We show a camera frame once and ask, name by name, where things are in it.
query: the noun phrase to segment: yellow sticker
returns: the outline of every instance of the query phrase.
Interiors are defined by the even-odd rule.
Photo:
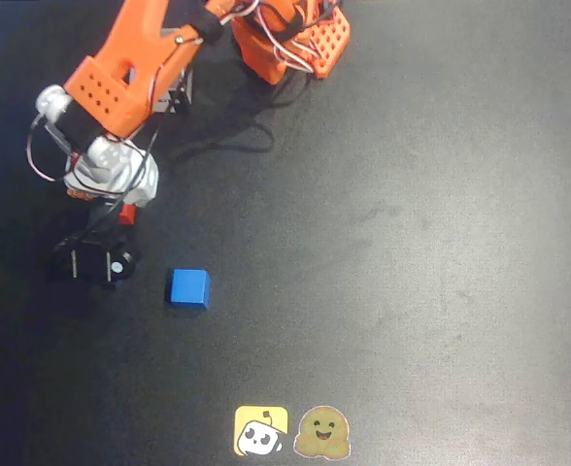
[[[288,415],[281,406],[241,406],[234,421],[234,451],[239,456],[265,456],[281,451]]]

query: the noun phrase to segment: black mat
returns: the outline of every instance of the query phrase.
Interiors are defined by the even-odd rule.
[[[234,412],[292,434],[324,404],[343,464],[571,464],[571,2],[352,1],[334,74],[277,96],[203,49],[114,293],[44,283],[84,204],[23,155],[97,5],[0,2],[0,464],[303,465],[291,435],[238,461]],[[168,267],[210,272],[210,311],[164,307]]]

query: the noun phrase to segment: perforated orange block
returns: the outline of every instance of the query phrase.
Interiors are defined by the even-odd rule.
[[[314,74],[316,78],[324,79],[331,73],[351,39],[351,25],[336,7],[331,22],[323,21],[310,28],[310,31],[312,41],[321,55],[321,58],[312,63]]]

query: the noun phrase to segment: dust mark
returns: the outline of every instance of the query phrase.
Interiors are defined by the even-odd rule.
[[[366,223],[380,215],[399,216],[402,213],[402,210],[402,206],[395,206],[387,204],[386,202],[380,202],[365,214],[353,216],[353,224]]]
[[[457,291],[457,292],[456,292],[456,295],[457,295],[459,298],[465,299],[465,300],[467,301],[467,304],[468,304],[469,306],[473,305],[473,304],[476,302],[476,300],[475,300],[475,298],[473,297],[473,295],[467,293],[464,289],[460,289],[459,291]]]

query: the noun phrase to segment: smiling face sticker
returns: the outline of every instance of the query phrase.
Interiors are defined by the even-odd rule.
[[[311,409],[301,419],[294,451],[306,458],[344,459],[351,454],[350,428],[342,413],[330,406]]]

